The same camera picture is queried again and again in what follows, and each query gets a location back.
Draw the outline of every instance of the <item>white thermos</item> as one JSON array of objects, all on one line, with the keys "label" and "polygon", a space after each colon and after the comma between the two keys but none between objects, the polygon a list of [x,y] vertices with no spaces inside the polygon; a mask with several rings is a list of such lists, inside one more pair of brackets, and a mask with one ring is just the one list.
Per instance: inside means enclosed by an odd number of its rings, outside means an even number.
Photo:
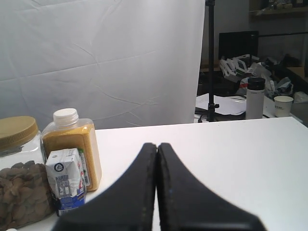
[{"label": "white thermos", "polygon": [[263,117],[264,92],[265,79],[248,79],[246,119],[261,119]]}]

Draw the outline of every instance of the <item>bottle label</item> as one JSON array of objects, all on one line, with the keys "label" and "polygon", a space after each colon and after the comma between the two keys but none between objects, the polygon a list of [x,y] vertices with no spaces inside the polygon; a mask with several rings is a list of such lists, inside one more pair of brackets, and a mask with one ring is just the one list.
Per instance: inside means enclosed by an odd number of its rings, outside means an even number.
[{"label": "bottle label", "polygon": [[86,158],[85,158],[84,152],[83,152],[83,150],[81,148],[78,148],[78,152],[79,152],[79,156],[80,156],[82,167],[83,167],[83,173],[84,173],[84,176],[85,176],[86,186],[90,186],[91,182],[90,182],[90,177],[89,177],[89,172],[88,172],[88,168],[87,168],[87,163],[86,163]]}]

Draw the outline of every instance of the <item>gold jar lid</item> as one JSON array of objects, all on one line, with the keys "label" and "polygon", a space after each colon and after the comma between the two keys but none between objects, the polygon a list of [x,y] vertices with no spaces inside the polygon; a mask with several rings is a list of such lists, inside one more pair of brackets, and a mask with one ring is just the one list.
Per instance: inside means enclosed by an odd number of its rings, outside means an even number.
[{"label": "gold jar lid", "polygon": [[35,118],[30,116],[0,119],[0,151],[27,143],[38,131]]}]

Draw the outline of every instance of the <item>yellow spice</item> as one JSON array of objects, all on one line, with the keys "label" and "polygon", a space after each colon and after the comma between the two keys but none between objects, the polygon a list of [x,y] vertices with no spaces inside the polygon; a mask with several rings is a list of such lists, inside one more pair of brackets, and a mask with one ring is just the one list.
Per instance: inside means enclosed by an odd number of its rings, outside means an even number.
[{"label": "yellow spice", "polygon": [[51,151],[66,148],[82,149],[90,178],[87,191],[94,191],[99,187],[102,170],[93,124],[86,124],[70,130],[52,131],[44,135],[42,139],[47,158]]}]

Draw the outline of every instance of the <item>white bottle cap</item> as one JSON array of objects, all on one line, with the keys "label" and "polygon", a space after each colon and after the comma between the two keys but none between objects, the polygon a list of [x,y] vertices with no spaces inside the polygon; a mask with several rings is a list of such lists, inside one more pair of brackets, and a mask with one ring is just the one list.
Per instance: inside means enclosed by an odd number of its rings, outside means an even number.
[{"label": "white bottle cap", "polygon": [[78,121],[78,113],[75,108],[65,108],[53,113],[53,121],[57,127],[70,127]]}]

